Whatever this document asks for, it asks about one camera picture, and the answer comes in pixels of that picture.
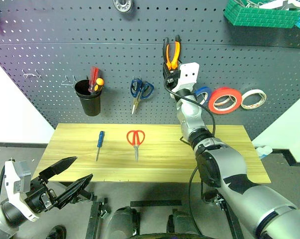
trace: wooden table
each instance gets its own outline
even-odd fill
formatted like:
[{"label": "wooden table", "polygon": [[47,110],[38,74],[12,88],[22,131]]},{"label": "wooden table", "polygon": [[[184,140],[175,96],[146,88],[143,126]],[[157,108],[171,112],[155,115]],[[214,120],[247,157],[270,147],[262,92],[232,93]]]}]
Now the wooden table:
[{"label": "wooden table", "polygon": [[[126,134],[137,129],[145,132],[145,140],[139,147],[139,161],[135,162],[134,148],[127,142]],[[101,130],[105,131],[105,136],[96,162]],[[178,124],[60,123],[33,177],[62,158],[77,156],[78,159],[66,171],[50,181],[73,182],[93,173],[92,182],[187,183],[196,160],[192,148],[179,141],[181,136]],[[270,182],[244,126],[217,125],[216,137],[244,156],[251,181]],[[198,173],[193,182],[200,182]]]}]

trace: black cup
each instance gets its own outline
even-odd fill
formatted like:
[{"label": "black cup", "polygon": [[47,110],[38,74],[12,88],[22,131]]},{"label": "black cup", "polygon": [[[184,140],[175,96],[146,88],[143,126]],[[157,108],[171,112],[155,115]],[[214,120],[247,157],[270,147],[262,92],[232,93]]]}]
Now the black cup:
[{"label": "black cup", "polygon": [[88,116],[97,116],[100,113],[101,91],[91,95],[89,90],[89,80],[82,80],[75,84],[75,91],[80,99],[82,108]]}]

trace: gray pegboard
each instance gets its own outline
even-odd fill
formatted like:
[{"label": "gray pegboard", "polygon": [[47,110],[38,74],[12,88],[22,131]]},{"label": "gray pegboard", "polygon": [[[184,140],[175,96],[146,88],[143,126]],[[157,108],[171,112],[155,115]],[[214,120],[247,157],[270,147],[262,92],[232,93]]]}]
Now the gray pegboard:
[{"label": "gray pegboard", "polygon": [[[197,87],[266,92],[260,108],[215,115],[217,124],[243,124],[253,139],[300,98],[300,30],[234,27],[223,17],[225,6],[220,0],[173,6],[136,1],[134,13],[124,15],[110,0],[0,1],[0,64],[53,127],[59,122],[178,123],[175,102],[162,84],[162,39],[180,34],[180,59],[200,64]],[[91,66],[98,66],[105,79],[97,117],[84,114],[73,86],[61,85],[65,75],[85,79]],[[42,79],[22,77],[22,69],[34,73],[35,68]],[[155,86],[133,116],[132,76]]]}]

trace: blue scissors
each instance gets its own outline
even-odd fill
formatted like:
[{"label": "blue scissors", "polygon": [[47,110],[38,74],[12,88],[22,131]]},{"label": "blue scissors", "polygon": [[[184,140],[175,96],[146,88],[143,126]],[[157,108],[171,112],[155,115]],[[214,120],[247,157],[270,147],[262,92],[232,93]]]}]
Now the blue scissors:
[{"label": "blue scissors", "polygon": [[133,96],[132,114],[135,112],[140,100],[147,99],[153,93],[154,86],[147,81],[133,78],[130,91]]}]

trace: orange pliers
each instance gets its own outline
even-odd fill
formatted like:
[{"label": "orange pliers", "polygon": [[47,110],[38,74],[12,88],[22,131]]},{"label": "orange pliers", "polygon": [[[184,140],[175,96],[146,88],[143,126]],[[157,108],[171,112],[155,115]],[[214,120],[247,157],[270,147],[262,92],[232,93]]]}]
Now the orange pliers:
[{"label": "orange pliers", "polygon": [[179,61],[179,56],[181,51],[181,38],[179,35],[176,35],[175,37],[175,52],[172,61],[170,61],[170,57],[169,57],[169,48],[170,48],[169,41],[170,41],[169,38],[166,37],[163,42],[163,60],[167,68],[169,69],[169,71],[171,71],[171,70],[176,70],[179,65],[178,61]]}]

